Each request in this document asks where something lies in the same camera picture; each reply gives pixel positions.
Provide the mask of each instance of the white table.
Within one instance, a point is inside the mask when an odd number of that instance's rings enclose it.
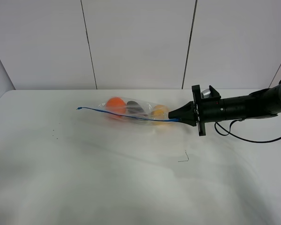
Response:
[[[0,99],[0,225],[281,225],[281,141],[76,110],[110,96],[170,109],[192,100],[191,90],[9,91]],[[233,132],[279,137],[281,115]]]

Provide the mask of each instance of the plastic bag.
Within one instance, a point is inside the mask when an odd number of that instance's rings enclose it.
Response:
[[[78,109],[91,109],[107,113],[110,117],[118,120],[153,122],[154,124],[178,121],[168,118],[169,109],[165,105],[125,97],[112,97],[106,103],[91,107],[79,107]]]

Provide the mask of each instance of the clear plastic bag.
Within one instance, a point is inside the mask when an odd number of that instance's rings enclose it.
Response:
[[[158,105],[126,97],[111,97],[107,102],[97,106],[79,107],[78,109],[91,109],[118,120],[137,121],[142,123],[162,124],[162,122],[177,122],[169,119],[169,109],[165,105]]]

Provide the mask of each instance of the orange fruit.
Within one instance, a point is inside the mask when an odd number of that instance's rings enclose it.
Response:
[[[106,109],[112,113],[125,114],[126,103],[119,97],[112,97],[106,103]]]

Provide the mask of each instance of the wire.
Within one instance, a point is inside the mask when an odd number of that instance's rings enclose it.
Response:
[[[106,110],[93,109],[93,108],[88,108],[88,107],[78,107],[77,109],[78,110],[79,109],[91,109],[91,110],[94,110],[94,111],[97,111],[97,112],[109,113],[109,114],[116,115],[116,116],[124,116],[124,117],[133,118],[133,119],[139,119],[139,120],[149,120],[149,121],[157,121],[157,122],[178,122],[179,121],[179,119],[169,119],[169,120],[146,119],[146,118],[141,118],[141,117],[136,117],[136,116],[128,116],[128,115],[116,114],[116,113],[109,112],[109,111],[106,111]]]
[[[241,138],[241,137],[239,137],[239,136],[236,136],[236,135],[234,135],[234,134],[231,133],[231,127],[232,127],[232,125],[233,125],[235,122],[238,122],[238,121],[244,121],[244,120],[234,120],[234,121],[232,121],[232,122],[230,123],[230,125],[229,125],[229,131],[226,130],[225,128],[223,128],[223,127],[221,126],[221,124],[219,124],[218,122],[215,122],[215,123],[214,123],[215,131],[216,131],[219,135],[222,135],[222,136],[232,135],[232,136],[234,136],[234,137],[236,137],[236,138],[238,138],[238,139],[240,139],[240,140],[243,140],[243,141],[245,141],[245,142],[251,142],[251,143],[272,143],[272,142],[276,142],[276,141],[278,141],[278,140],[281,140],[281,137],[278,137],[278,138],[273,139],[273,140],[270,140],[270,141],[257,142],[257,141],[251,141],[251,140],[244,139],[244,138]],[[218,125],[218,126],[219,126],[220,128],[222,128],[224,131],[226,131],[227,134],[222,134],[222,133],[220,133],[220,132],[218,131],[218,129],[216,128],[216,125]]]

